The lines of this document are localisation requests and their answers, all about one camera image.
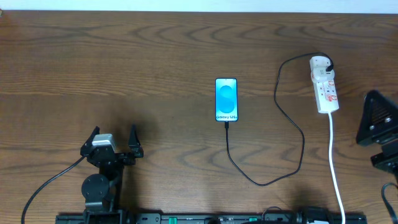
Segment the white backdrop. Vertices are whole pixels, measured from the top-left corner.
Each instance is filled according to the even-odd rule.
[[[398,13],[398,0],[0,0],[22,10]]]

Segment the wood grain surface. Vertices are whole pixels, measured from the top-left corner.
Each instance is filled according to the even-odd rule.
[[[328,118],[318,114],[308,60],[282,71],[277,99],[306,137],[301,171],[268,187],[230,163],[214,118],[217,77],[236,77],[234,160],[254,180],[292,172],[300,133],[273,102],[280,64],[322,51],[335,63],[340,109],[334,160],[347,212],[390,223],[380,190],[395,182],[372,167],[379,146],[355,135],[364,95],[398,101],[398,16],[174,12],[6,11],[0,18],[0,222],[18,223],[29,197],[80,157],[97,125],[128,150],[137,124],[145,157],[124,172],[122,206],[165,213],[262,212],[313,205],[339,212],[328,165]],[[84,210],[86,161],[48,185],[27,223]],[[387,191],[398,209],[397,192]]]

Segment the white power strip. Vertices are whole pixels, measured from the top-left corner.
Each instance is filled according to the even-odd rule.
[[[315,56],[310,60],[311,80],[315,90],[315,98],[319,113],[333,112],[338,109],[338,100],[335,87],[335,71],[326,71],[331,65],[327,57]]]

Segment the phone screen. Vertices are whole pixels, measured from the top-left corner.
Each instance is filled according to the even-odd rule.
[[[216,79],[216,121],[238,120],[238,86],[235,78]]]

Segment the black wire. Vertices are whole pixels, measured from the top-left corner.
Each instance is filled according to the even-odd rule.
[[[265,210],[265,211],[262,213],[262,215],[261,215],[261,220],[264,220],[264,218],[265,218],[264,215],[267,214],[268,211],[269,211],[270,209],[273,209],[273,208],[277,208],[277,209],[283,211],[283,209],[279,208],[278,206],[271,206],[271,207],[267,208],[267,210]]]
[[[388,213],[390,213],[392,223],[393,223],[393,224],[398,224],[397,215],[396,215],[396,213],[394,212],[394,209],[392,208],[392,206],[390,205],[390,203],[387,201],[386,195],[384,194],[384,192],[386,191],[386,188],[387,188],[388,186],[391,186],[391,185],[393,185],[394,187],[396,187],[396,188],[398,189],[398,186],[396,186],[396,185],[393,184],[393,183],[384,184],[383,188],[381,189],[381,197],[383,198],[384,204],[386,204]]]
[[[316,55],[316,54],[317,54],[317,55],[319,55],[319,54],[320,54],[320,55],[324,55],[325,57],[327,57],[327,58],[330,60],[330,64],[331,64],[331,65],[330,65],[329,67],[327,67],[326,70],[327,70],[328,72],[331,71],[331,70],[333,69],[333,61],[331,60],[331,58],[330,58],[327,54],[325,54],[325,53],[323,53],[323,52],[313,52],[313,53],[303,54],[303,55],[299,55],[299,56],[293,57],[293,58],[291,58],[291,59],[288,59],[288,60],[284,61],[284,62],[282,63],[282,65],[280,65],[279,71],[278,71],[278,77],[277,77],[276,84],[275,84],[274,101],[275,101],[276,107],[278,107],[278,109],[282,112],[282,114],[285,115],[285,117],[298,129],[298,131],[300,131],[300,133],[301,133],[301,135],[302,135],[302,137],[303,137],[303,143],[302,143],[302,150],[301,150],[300,162],[298,163],[298,167],[297,167],[297,169],[296,169],[294,172],[291,172],[291,173],[289,173],[289,174],[283,175],[282,177],[278,177],[278,178],[276,178],[275,180],[272,180],[272,181],[270,181],[270,182],[268,182],[268,183],[265,183],[265,184],[259,184],[259,183],[255,182],[254,180],[252,180],[250,177],[248,177],[248,176],[238,167],[238,165],[235,164],[235,162],[234,162],[234,161],[232,160],[232,158],[231,158],[231,155],[229,154],[229,144],[228,144],[228,128],[229,128],[229,124],[228,124],[228,122],[225,122],[225,130],[226,130],[226,152],[227,152],[227,154],[228,154],[228,158],[229,158],[229,160],[232,162],[232,164],[235,166],[235,168],[237,168],[237,170],[238,170],[245,178],[247,178],[247,180],[249,180],[250,182],[252,182],[252,184],[254,184],[254,185],[256,185],[256,186],[260,186],[260,187],[268,186],[268,185],[270,185],[270,184],[273,184],[274,182],[277,182],[277,181],[280,180],[280,179],[283,179],[283,178],[286,178],[286,177],[290,177],[291,175],[296,174],[296,173],[300,170],[300,168],[301,168],[301,165],[302,165],[302,162],[303,162],[303,155],[304,155],[304,145],[305,145],[304,133],[303,133],[303,131],[299,128],[299,126],[297,126],[297,124],[295,124],[295,123],[293,122],[293,120],[285,113],[285,111],[283,111],[282,108],[278,105],[278,102],[277,102],[277,100],[276,100],[276,91],[277,91],[277,89],[278,89],[279,78],[280,78],[280,71],[282,70],[282,67],[283,67],[287,62],[289,62],[289,61],[291,61],[291,60],[295,60],[295,59],[297,59],[297,58],[306,57],[306,56],[309,56],[309,55]]]
[[[64,171],[62,171],[61,173],[53,176],[51,179],[49,179],[48,181],[46,181],[41,187],[39,187],[39,189],[36,190],[36,192],[30,197],[30,199],[27,201],[24,211],[22,212],[22,216],[21,216],[21,224],[25,223],[25,215],[27,212],[27,209],[29,208],[30,203],[32,203],[33,198],[36,197],[36,195],[43,190],[43,188],[45,186],[47,186],[47,184],[51,183],[53,180],[57,179],[58,177],[60,177],[61,175],[63,175],[64,173],[70,171],[72,168],[74,168],[77,164],[79,164],[79,162],[81,162],[83,159],[85,158],[85,156],[82,156],[79,160],[77,160],[74,164],[72,164],[70,167],[66,168]]]

